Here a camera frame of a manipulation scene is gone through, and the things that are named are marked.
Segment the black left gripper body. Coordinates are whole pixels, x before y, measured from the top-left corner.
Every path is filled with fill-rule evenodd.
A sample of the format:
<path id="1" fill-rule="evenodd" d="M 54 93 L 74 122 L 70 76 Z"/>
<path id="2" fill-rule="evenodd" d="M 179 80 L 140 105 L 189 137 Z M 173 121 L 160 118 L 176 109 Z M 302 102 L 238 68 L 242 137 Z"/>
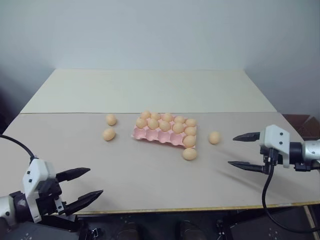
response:
<path id="1" fill-rule="evenodd" d="M 64 178 L 56 176 L 40 182 L 40 187 L 38 188 L 39 197 L 36 200 L 36 204 L 41 216 L 53 213 L 62 215 L 65 213 L 66 203 L 61 199 L 61 181 L 64 181 Z"/>

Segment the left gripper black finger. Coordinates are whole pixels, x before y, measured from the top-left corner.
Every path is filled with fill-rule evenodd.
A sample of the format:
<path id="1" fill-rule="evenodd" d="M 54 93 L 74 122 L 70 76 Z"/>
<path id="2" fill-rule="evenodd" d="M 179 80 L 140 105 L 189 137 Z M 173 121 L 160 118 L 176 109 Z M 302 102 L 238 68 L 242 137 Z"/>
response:
<path id="1" fill-rule="evenodd" d="M 87 206 L 89 206 L 92 202 L 94 202 L 104 191 L 103 190 L 97 190 L 89 192 L 83 196 L 80 196 L 76 201 L 67 204 L 65 206 L 65 215 L 70 216 Z"/>
<path id="2" fill-rule="evenodd" d="M 71 181 L 81 177 L 82 175 L 89 172 L 90 170 L 91 169 L 87 167 L 73 168 L 73 169 L 69 169 L 69 170 L 65 170 L 57 173 L 55 178 L 59 183 L 64 181 Z"/>

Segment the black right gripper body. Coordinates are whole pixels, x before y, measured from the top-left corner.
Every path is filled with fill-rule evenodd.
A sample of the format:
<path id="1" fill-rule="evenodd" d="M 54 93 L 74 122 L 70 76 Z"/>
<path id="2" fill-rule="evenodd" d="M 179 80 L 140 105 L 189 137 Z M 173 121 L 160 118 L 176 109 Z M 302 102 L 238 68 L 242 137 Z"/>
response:
<path id="1" fill-rule="evenodd" d="M 283 164 L 283 156 L 280 154 L 280 151 L 275 148 L 260 148 L 260 154 L 263 155 L 262 173 L 269 174 L 271 166 L 276 166 L 278 164 Z"/>

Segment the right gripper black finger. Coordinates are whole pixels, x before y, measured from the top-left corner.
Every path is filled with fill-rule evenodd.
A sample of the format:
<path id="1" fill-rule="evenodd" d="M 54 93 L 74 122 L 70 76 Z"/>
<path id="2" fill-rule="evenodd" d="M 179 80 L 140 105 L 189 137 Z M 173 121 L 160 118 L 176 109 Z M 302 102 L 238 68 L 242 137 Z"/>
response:
<path id="1" fill-rule="evenodd" d="M 233 141 L 238 142 L 255 142 L 260 139 L 260 132 L 248 132 L 234 137 Z"/>
<path id="2" fill-rule="evenodd" d="M 265 167 L 262 165 L 251 164 L 245 161 L 229 161 L 228 163 L 245 171 L 265 173 Z"/>

